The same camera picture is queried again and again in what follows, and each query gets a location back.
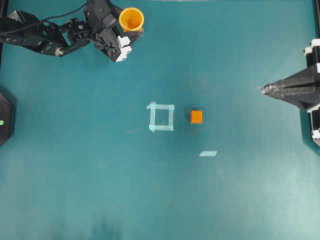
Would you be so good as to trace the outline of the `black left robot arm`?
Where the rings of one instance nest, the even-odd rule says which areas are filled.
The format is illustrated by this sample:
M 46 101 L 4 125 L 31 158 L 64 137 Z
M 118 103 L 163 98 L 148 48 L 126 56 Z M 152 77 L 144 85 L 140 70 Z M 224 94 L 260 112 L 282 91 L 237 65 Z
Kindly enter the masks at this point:
M 52 17 L 39 20 L 21 10 L 1 15 L 0 41 L 56 57 L 93 43 L 112 62 L 122 62 L 143 35 L 145 17 L 138 8 L 122 9 L 109 0 L 88 0 L 79 9 L 85 20 L 71 18 L 63 25 L 52 22 Z

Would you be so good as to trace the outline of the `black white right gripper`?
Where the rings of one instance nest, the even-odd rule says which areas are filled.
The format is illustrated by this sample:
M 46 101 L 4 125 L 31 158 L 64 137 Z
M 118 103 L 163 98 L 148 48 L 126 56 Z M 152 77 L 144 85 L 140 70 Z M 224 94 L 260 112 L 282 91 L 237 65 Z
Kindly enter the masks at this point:
M 320 146 L 320 39 L 311 40 L 304 51 L 307 68 L 265 85 L 263 95 L 295 105 L 308 113 L 312 141 Z

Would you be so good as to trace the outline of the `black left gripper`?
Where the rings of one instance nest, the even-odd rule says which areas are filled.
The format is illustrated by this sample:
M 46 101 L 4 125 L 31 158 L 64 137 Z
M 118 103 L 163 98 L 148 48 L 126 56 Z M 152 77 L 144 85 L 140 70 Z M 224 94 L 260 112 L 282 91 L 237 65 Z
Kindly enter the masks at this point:
M 132 51 L 131 45 L 144 34 L 143 27 L 137 29 L 117 28 L 123 10 L 109 0 L 88 0 L 85 8 L 86 22 L 90 27 L 90 39 L 95 47 L 113 62 L 122 62 Z

